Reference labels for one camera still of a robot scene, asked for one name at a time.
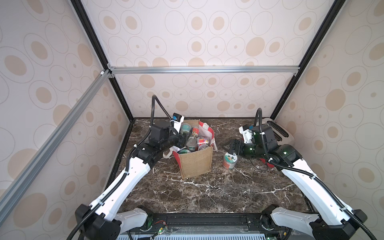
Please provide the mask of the orange label seed jar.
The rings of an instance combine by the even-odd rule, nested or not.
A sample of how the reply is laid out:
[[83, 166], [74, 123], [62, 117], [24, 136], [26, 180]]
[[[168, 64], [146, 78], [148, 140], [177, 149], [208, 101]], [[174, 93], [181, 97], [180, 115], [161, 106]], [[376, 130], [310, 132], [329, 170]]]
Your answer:
[[238, 157], [235, 153], [233, 154], [226, 153], [223, 159], [223, 166], [227, 170], [232, 170], [236, 166], [237, 161], [238, 161]]

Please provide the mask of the burlap canvas bag red lining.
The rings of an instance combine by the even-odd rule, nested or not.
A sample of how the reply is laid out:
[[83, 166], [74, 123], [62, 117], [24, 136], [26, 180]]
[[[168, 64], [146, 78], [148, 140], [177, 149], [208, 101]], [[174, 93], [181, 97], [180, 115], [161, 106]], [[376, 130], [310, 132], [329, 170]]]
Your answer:
[[214, 130], [207, 124], [199, 120], [184, 120], [183, 123], [190, 124], [199, 129], [203, 137], [209, 138], [209, 147], [188, 154], [178, 154], [176, 146], [169, 148], [168, 155], [163, 154], [164, 158], [173, 155], [180, 167], [182, 179], [188, 179], [211, 171], [213, 151], [217, 150]]

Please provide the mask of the teal label seed jar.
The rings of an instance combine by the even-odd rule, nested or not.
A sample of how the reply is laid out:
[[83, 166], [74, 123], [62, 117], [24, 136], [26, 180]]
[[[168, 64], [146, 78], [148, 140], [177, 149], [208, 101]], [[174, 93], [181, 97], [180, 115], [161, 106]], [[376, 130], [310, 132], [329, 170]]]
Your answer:
[[181, 125], [181, 128], [180, 128], [180, 133], [181, 134], [189, 134], [189, 133], [191, 133], [191, 131], [192, 131], [192, 126], [190, 125], [190, 124], [188, 124], [188, 123], [182, 123], [182, 125]]

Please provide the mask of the clear small seed jar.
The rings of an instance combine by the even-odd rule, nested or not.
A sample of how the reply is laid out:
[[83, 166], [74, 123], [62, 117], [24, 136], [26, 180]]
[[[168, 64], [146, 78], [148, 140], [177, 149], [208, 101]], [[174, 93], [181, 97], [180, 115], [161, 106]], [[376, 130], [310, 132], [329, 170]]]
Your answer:
[[210, 140], [209, 138], [206, 138], [206, 137], [199, 137], [197, 144], [198, 144], [198, 151], [201, 151], [210, 147]]

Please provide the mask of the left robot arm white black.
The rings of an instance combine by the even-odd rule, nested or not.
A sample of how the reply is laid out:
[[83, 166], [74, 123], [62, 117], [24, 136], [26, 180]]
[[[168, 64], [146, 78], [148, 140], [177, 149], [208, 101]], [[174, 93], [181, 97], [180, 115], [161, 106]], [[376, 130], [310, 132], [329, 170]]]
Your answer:
[[149, 212], [144, 208], [120, 214], [118, 210], [139, 181], [162, 158], [165, 150], [176, 146], [183, 116], [154, 122], [155, 104], [160, 101], [152, 96], [150, 127], [142, 140], [134, 145], [126, 159], [126, 166], [108, 188], [88, 206], [81, 204], [75, 211], [77, 224], [69, 233], [71, 240], [76, 233], [89, 240], [115, 240], [124, 232], [148, 224]]

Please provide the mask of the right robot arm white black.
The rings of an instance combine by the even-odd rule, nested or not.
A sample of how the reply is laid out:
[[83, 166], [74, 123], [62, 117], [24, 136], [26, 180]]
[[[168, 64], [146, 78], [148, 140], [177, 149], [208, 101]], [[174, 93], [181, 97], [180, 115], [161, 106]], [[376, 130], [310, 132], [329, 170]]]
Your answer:
[[262, 109], [258, 109], [254, 124], [241, 129], [243, 139], [230, 141], [229, 155], [249, 160], [263, 159], [288, 177], [316, 210], [315, 213], [301, 213], [272, 204], [262, 211], [262, 228], [272, 231], [285, 227], [316, 240], [349, 240], [357, 230], [363, 230], [369, 239], [376, 239], [364, 224], [367, 215], [342, 201], [293, 146], [279, 145], [273, 129], [262, 120]]

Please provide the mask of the silver top can in bag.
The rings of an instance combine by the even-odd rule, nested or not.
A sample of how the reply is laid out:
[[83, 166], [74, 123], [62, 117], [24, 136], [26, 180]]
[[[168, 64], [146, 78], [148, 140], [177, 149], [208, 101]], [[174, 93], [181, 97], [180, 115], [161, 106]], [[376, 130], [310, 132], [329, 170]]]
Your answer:
[[186, 148], [191, 152], [195, 152], [198, 149], [198, 138], [195, 136], [189, 137], [186, 142]]

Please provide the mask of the red silver toaster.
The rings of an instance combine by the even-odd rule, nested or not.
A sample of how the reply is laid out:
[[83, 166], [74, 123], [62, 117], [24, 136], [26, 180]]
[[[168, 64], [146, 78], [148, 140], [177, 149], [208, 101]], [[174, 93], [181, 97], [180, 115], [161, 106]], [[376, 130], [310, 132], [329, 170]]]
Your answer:
[[278, 171], [292, 168], [294, 162], [301, 157], [292, 146], [293, 136], [272, 120], [267, 120], [265, 123], [262, 119], [258, 120], [258, 125], [255, 127], [255, 140], [258, 141], [261, 149], [260, 158]]

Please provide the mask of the purple flower label jar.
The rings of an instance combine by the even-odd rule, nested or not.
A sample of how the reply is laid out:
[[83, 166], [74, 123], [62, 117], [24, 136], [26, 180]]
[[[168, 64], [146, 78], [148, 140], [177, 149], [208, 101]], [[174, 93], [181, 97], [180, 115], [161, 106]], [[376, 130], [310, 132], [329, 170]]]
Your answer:
[[189, 149], [186, 149], [186, 148], [184, 148], [184, 149], [180, 149], [179, 151], [178, 151], [178, 154], [189, 154], [189, 153], [191, 153], [191, 151], [189, 150]]

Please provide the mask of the silver horizontal rail back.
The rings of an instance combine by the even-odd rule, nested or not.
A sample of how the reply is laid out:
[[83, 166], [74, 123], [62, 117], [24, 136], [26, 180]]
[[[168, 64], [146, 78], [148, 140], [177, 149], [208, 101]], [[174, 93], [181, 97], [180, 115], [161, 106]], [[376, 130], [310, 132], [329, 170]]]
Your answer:
[[299, 66], [114, 67], [113, 74], [297, 73]]

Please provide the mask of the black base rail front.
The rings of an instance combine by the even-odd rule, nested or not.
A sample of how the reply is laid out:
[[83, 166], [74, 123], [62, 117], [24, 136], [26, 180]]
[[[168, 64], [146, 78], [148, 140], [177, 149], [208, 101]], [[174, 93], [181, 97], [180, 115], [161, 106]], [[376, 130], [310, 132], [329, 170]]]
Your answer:
[[77, 229], [90, 240], [115, 240], [121, 233], [139, 228], [159, 235], [160, 225], [165, 227], [245, 227], [249, 231], [266, 234], [288, 228], [305, 233], [316, 240], [348, 240], [343, 225], [329, 226], [318, 214], [290, 211], [270, 205], [254, 214], [154, 214], [139, 207], [108, 219], [104, 213], [96, 214], [87, 207], [75, 212]]

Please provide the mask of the silver diagonal rail left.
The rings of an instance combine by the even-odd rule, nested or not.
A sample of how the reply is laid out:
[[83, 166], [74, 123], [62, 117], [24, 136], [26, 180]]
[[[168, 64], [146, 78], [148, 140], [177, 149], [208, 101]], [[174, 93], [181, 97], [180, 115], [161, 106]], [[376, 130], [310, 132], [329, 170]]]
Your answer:
[[65, 116], [59, 126], [36, 152], [23, 171], [10, 185], [1, 198], [1, 225], [4, 224], [12, 210], [16, 207], [22, 196], [110, 75], [110, 70], [104, 70], [99, 74], [74, 107], [70, 109], [69, 113]]

